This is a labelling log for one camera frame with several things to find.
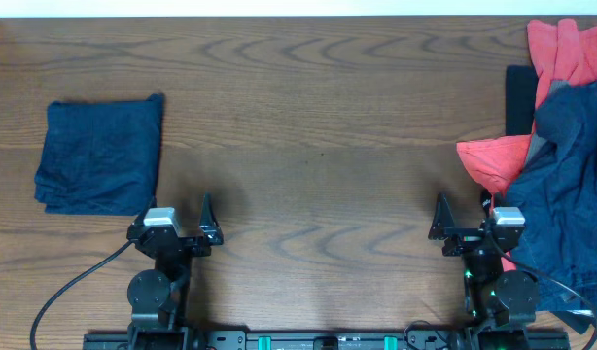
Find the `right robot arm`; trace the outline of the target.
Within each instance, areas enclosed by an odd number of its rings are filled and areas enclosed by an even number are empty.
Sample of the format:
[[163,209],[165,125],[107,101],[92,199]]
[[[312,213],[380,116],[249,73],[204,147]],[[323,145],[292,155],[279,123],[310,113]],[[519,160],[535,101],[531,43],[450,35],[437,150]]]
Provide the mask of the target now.
[[465,310],[472,317],[448,336],[449,349],[530,347],[526,326],[536,320],[538,281],[503,264],[524,229],[525,218],[516,207],[491,209],[477,228],[458,227],[446,196],[437,196],[428,238],[443,243],[444,256],[462,259]]

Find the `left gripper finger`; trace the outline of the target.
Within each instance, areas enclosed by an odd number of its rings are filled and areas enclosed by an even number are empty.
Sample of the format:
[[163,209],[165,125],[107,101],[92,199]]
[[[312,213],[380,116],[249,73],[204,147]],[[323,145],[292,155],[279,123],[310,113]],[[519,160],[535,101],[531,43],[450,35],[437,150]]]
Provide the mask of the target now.
[[200,229],[220,228],[213,212],[211,195],[208,192],[203,196],[198,226]]
[[148,204],[146,205],[146,207],[137,215],[137,217],[134,219],[134,221],[132,222],[132,225],[134,227],[143,227],[144,224],[144,220],[148,214],[148,212],[157,207],[157,199],[153,196],[150,201],[148,202]]

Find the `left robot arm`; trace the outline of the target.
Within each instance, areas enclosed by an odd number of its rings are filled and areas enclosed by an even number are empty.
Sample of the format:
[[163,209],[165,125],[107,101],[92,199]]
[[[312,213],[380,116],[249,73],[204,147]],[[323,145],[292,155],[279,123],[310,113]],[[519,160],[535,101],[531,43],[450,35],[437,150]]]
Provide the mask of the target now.
[[127,230],[126,239],[154,260],[152,269],[135,275],[127,288],[131,305],[127,350],[201,350],[208,347],[203,331],[187,320],[192,260],[211,255],[224,243],[213,213],[211,196],[203,197],[200,235],[186,236],[176,210],[152,200]]

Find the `navy blue denim shorts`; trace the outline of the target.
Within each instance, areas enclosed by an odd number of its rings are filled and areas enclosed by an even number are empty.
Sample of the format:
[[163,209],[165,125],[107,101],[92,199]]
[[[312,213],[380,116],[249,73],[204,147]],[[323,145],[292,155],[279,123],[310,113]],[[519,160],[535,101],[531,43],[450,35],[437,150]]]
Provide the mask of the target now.
[[549,275],[539,309],[597,308],[597,82],[561,88],[535,120],[546,144],[505,195],[526,220],[511,254]]

